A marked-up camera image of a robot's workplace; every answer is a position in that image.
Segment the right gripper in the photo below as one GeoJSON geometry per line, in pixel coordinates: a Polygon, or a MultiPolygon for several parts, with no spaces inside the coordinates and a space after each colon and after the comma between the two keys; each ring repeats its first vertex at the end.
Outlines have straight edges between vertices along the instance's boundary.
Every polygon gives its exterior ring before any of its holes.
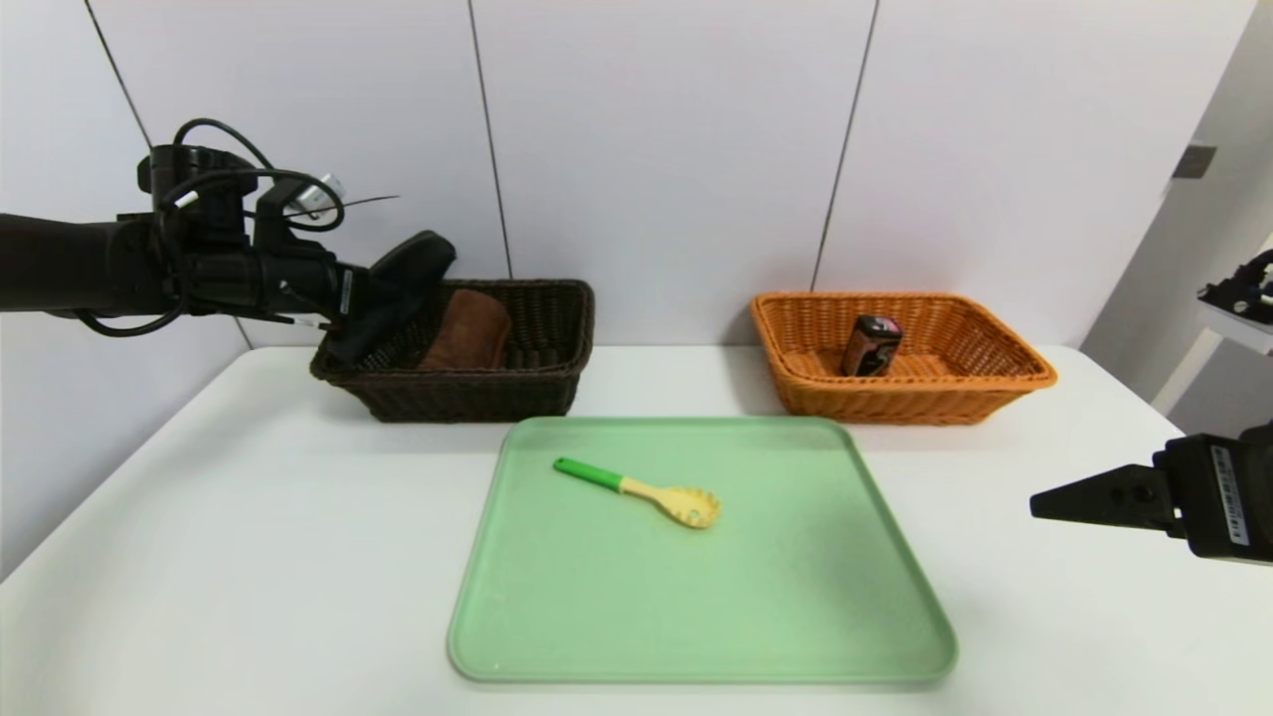
{"type": "Polygon", "coordinates": [[[1032,494],[1030,513],[1186,540],[1200,559],[1272,563],[1272,427],[1169,441],[1155,468],[1113,468],[1032,494]]]}

